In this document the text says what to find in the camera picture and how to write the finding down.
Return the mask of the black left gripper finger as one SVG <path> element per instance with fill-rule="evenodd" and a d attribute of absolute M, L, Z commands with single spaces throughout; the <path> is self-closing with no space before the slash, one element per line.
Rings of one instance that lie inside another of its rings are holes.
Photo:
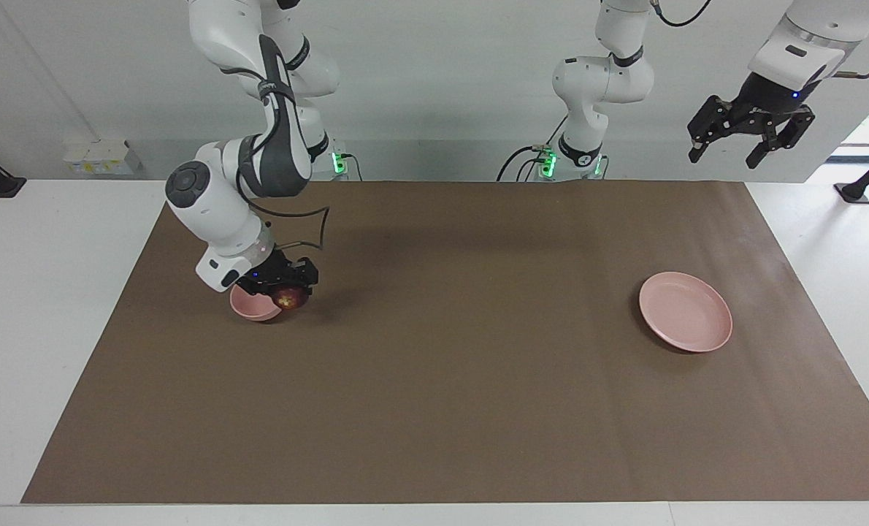
<path fill-rule="evenodd" d="M 761 139 L 747 156 L 747 167 L 756 169 L 769 153 L 792 149 L 804 136 L 815 117 L 812 109 L 797 109 L 783 114 L 765 111 L 752 113 L 746 120 L 746 130 L 749 134 L 758 134 Z"/>
<path fill-rule="evenodd" d="M 688 159 L 691 163 L 696 164 L 704 156 L 709 144 L 731 136 L 732 106 L 734 106 L 732 102 L 724 101 L 721 97 L 712 94 L 689 121 L 687 131 L 692 146 Z"/>

